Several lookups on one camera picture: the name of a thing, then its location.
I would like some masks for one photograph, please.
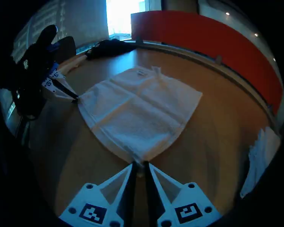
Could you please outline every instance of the red panel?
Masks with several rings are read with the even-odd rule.
[[[180,11],[149,11],[131,15],[132,38],[188,48],[222,62],[248,80],[273,105],[282,98],[280,81],[266,57],[243,35],[208,17]]]

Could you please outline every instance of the window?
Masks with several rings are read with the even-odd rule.
[[[131,39],[131,14],[145,11],[145,0],[106,0],[108,34],[111,39]]]

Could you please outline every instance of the white cloth pile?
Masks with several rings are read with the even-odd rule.
[[[151,160],[181,134],[201,92],[161,74],[135,67],[102,81],[79,98],[79,110],[95,136],[131,163]]]
[[[266,127],[265,132],[263,129],[260,130],[258,140],[254,143],[254,146],[250,147],[248,154],[250,167],[240,192],[241,198],[246,196],[256,186],[265,169],[276,154],[280,143],[280,138],[270,127]]]

